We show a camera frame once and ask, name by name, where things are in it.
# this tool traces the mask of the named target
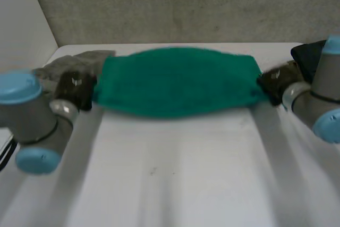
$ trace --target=light blue cap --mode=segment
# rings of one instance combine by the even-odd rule
[[[319,117],[313,126],[313,132],[326,142],[340,143],[340,108]]]
[[[340,54],[340,35],[330,35],[322,52],[327,54]]]
[[[38,79],[28,71],[0,74],[0,104],[14,105],[28,102],[41,94]]]
[[[35,175],[52,173],[60,161],[61,156],[57,152],[40,147],[23,148],[15,156],[21,171]]]

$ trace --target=green towel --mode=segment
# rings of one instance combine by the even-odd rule
[[[267,100],[252,56],[161,48],[109,57],[93,101],[148,117],[184,117]]]

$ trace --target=white table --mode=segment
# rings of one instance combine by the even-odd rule
[[[52,59],[168,45],[64,46]],[[250,54],[265,70],[298,44],[186,45]],[[339,167],[336,146],[268,104],[177,121],[95,107],[54,174],[25,176],[13,161],[0,174],[0,226],[340,226]]]

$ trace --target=gray cloth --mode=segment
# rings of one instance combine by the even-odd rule
[[[115,56],[114,51],[88,51],[74,56],[60,57],[43,68],[34,69],[33,73],[38,77],[45,96],[51,100],[57,87],[60,76],[67,70],[77,70],[100,75],[106,58]]]

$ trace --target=concrete wall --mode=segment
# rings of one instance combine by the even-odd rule
[[[340,0],[38,0],[60,46],[311,42],[339,27]]]

